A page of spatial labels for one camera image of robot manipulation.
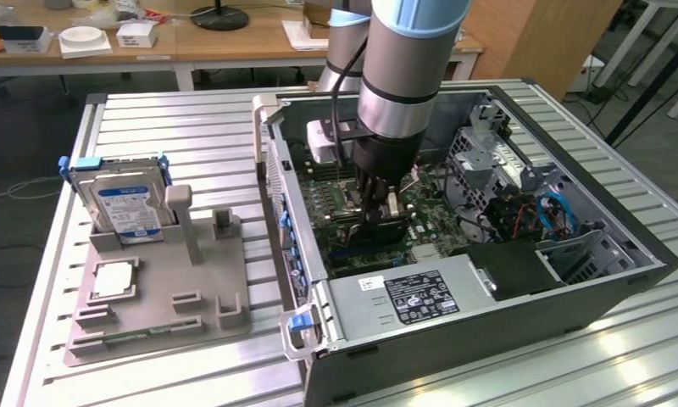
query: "hard drive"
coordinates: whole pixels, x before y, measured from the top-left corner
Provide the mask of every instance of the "hard drive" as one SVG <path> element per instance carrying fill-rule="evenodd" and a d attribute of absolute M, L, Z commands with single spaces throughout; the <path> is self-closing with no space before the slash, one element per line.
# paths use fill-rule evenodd
<path fill-rule="evenodd" d="M 175 224 L 172 211 L 164 205 L 167 160 L 78 159 L 60 174 L 78 193 L 92 218 L 94 231 L 114 232 L 123 244 L 162 240 L 162 227 Z"/>

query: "robotic arm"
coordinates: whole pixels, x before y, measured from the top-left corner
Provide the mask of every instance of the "robotic arm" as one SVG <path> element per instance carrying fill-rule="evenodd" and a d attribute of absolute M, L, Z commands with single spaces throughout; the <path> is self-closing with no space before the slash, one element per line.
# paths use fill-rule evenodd
<path fill-rule="evenodd" d="M 326 153 L 328 146 L 350 148 L 368 218 L 387 199 L 395 199 L 400 179 L 412 167 L 470 0 L 310 2 L 334 7 L 318 90 L 358 88 L 359 100 L 358 120 L 336 127 L 326 126 L 326 120 L 323 126 L 308 123 L 308 147 L 319 162 L 340 160 L 340 153 Z M 363 58 L 347 67 L 364 40 Z M 343 70 L 346 79 L 335 89 Z M 331 128 L 338 128 L 338 140 Z"/>

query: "warning label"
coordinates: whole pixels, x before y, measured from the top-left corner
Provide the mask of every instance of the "warning label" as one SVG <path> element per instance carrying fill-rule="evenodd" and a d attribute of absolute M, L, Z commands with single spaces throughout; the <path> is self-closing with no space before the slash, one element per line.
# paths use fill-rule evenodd
<path fill-rule="evenodd" d="M 439 271 L 384 280 L 383 286 L 404 325 L 459 312 Z"/>

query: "motherboard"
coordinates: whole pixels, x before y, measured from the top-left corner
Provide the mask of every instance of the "motherboard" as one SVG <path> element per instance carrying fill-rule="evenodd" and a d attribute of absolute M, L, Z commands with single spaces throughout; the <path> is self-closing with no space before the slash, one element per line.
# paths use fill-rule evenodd
<path fill-rule="evenodd" d="M 296 172 L 323 266 L 331 278 L 448 257 L 475 241 L 475 237 L 463 233 L 443 199 L 443 176 L 436 165 L 415 166 L 403 180 L 398 200 L 408 227 L 399 243 L 380 247 L 348 248 L 344 244 L 350 228 L 360 221 L 354 168 L 306 161 Z"/>

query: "metal rail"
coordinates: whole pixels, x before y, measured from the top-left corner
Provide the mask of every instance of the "metal rail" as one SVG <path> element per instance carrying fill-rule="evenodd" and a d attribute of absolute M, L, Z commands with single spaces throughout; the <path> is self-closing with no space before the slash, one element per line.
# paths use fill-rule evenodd
<path fill-rule="evenodd" d="M 498 85 L 678 255 L 678 204 L 555 100 L 522 81 Z M 88 216 L 63 189 L 19 337 L 3 406 L 300 405 L 298 369 L 282 355 L 279 289 L 252 173 L 250 99 L 303 87 L 110 95 L 84 108 L 72 155 L 162 151 L 188 184 L 192 218 L 231 207 L 242 218 L 251 332 L 244 337 L 67 368 L 62 363 Z M 547 160 L 512 126 L 535 163 Z M 348 405 L 678 405 L 678 271 L 586 329 L 387 388 Z"/>

